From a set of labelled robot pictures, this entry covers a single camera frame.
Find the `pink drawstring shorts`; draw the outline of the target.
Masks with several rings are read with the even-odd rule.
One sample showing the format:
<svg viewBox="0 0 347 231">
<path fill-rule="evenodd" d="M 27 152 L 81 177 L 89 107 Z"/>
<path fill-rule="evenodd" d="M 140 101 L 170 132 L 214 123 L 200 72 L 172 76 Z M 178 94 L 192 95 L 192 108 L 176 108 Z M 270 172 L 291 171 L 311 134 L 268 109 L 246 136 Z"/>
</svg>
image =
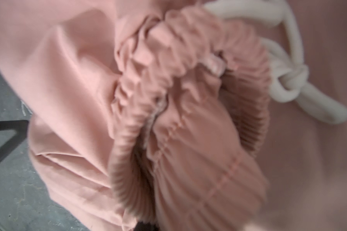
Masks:
<svg viewBox="0 0 347 231">
<path fill-rule="evenodd" d="M 91 231 L 347 231 L 347 1 L 0 1 L 0 72 Z"/>
</svg>

